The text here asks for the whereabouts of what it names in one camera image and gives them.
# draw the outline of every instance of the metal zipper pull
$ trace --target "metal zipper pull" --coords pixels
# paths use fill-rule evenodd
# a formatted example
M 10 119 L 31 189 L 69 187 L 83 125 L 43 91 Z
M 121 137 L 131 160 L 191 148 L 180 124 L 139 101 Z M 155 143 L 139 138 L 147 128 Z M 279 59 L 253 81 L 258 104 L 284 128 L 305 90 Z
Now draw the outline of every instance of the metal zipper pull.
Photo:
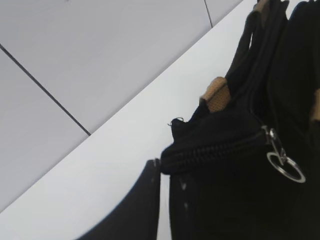
M 267 126 L 262 126 L 262 128 L 265 130 L 267 143 L 271 144 L 273 146 L 274 151 L 268 152 L 266 154 L 266 157 L 268 158 L 271 165 L 277 169 L 280 173 L 282 173 L 284 176 L 286 176 L 288 179 L 291 179 L 294 182 L 297 183 L 304 183 L 306 181 L 306 177 L 303 174 L 302 170 L 296 164 L 295 161 L 293 161 L 290 157 L 287 156 L 285 149 L 282 146 L 282 143 L 280 141 L 279 136 L 277 135 L 277 132 L 275 129 L 271 128 L 268 129 Z M 273 161 L 273 157 L 276 157 L 276 159 L 279 161 L 280 165 L 276 164 Z M 293 176 L 290 173 L 288 173 L 286 170 L 283 169 L 283 166 L 285 164 L 289 164 L 291 167 L 294 168 L 294 170 L 298 173 L 298 176 Z

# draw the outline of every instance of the tan leather tab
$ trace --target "tan leather tab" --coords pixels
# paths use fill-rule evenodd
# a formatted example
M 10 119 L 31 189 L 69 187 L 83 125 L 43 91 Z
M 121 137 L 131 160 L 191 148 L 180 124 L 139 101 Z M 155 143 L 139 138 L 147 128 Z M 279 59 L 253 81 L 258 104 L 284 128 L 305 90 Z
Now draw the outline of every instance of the tan leather tab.
M 217 77 L 207 87 L 206 92 L 201 96 L 211 113 L 223 110 L 230 101 L 230 92 L 227 80 L 224 77 Z
M 269 2 L 269 0 L 260 0 L 255 6 L 253 11 L 262 13 L 265 5 Z
M 313 106 L 313 114 L 311 117 L 312 121 L 320 121 L 320 89 L 317 89 L 314 94 L 314 106 Z

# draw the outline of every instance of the white surface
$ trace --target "white surface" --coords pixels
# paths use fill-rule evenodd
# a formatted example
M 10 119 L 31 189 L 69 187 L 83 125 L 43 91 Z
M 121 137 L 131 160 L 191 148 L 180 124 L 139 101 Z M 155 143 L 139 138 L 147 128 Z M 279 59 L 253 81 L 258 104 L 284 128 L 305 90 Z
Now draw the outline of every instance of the white surface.
M 255 0 L 244 0 L 133 100 L 0 214 L 0 239 L 71 240 L 125 196 L 146 160 L 172 142 L 173 118 L 188 119 L 199 96 L 233 59 Z M 161 181 L 159 240 L 170 239 L 168 177 Z
M 203 0 L 1 0 L 0 42 L 90 132 L 211 29 Z
M 87 137 L 1 50 L 0 133 L 0 212 Z

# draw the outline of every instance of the black bag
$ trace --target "black bag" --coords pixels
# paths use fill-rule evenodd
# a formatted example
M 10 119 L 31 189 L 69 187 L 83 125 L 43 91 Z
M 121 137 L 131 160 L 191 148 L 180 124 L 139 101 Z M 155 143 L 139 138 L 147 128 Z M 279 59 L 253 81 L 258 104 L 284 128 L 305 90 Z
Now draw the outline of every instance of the black bag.
M 320 1 L 287 6 L 255 6 L 225 78 L 81 239 L 155 240 L 160 172 L 173 240 L 320 239 Z

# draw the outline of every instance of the metal ring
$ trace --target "metal ring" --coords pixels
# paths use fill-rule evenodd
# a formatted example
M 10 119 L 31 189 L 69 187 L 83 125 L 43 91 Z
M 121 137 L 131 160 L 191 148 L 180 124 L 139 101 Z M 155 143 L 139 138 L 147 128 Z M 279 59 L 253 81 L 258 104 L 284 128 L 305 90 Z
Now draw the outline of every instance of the metal ring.
M 280 167 L 279 165 L 275 164 L 271 159 L 272 156 L 275 156 L 277 158 L 279 157 L 278 154 L 276 154 L 275 152 L 268 152 L 266 154 L 266 157 L 268 158 L 268 160 L 271 163 L 271 165 L 275 169 L 277 169 L 280 173 L 282 173 L 284 176 L 286 176 L 288 179 L 291 179 L 292 181 L 295 181 L 295 182 L 301 183 L 301 184 L 306 181 L 306 177 L 302 173 L 300 167 L 290 157 L 286 156 L 286 161 L 285 162 L 288 163 L 289 165 L 291 165 L 296 170 L 296 172 L 299 174 L 300 177 L 295 177 L 295 176 L 291 175 L 286 170 L 284 170 L 282 167 Z

